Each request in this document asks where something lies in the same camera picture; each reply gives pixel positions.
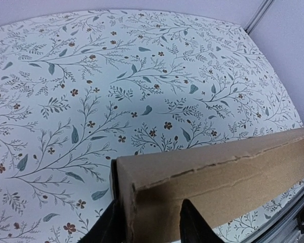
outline floral wallpaper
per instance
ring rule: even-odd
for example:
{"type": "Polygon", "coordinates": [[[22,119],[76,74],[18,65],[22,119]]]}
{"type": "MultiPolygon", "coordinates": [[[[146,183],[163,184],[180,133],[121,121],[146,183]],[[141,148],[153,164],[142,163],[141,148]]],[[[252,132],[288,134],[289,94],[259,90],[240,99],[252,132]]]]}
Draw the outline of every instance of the floral wallpaper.
{"type": "MultiPolygon", "coordinates": [[[[102,10],[0,27],[0,242],[77,242],[111,201],[110,160],[302,126],[239,26],[102,10]]],[[[304,180],[215,229],[240,242],[304,180]]]]}

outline torn cardboard edge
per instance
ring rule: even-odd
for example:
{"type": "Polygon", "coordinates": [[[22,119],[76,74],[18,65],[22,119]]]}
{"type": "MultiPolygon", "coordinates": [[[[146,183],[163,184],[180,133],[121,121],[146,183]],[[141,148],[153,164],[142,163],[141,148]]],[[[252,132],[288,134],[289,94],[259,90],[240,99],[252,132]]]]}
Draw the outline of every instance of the torn cardboard edge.
{"type": "Polygon", "coordinates": [[[179,239],[184,198],[216,227],[260,207],[303,179],[304,128],[120,157],[111,168],[114,197],[121,200],[126,214],[128,242],[169,242],[179,239]]]}

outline white surface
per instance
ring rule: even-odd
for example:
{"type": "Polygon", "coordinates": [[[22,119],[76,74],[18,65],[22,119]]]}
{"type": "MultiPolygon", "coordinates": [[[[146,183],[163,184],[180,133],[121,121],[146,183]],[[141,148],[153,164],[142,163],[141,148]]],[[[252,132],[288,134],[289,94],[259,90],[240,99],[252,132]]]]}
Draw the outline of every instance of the white surface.
{"type": "Polygon", "coordinates": [[[248,23],[262,0],[0,0],[0,25],[41,15],[88,9],[146,9],[248,23]]]}
{"type": "Polygon", "coordinates": [[[304,123],[304,1],[275,1],[251,34],[304,123]]]}

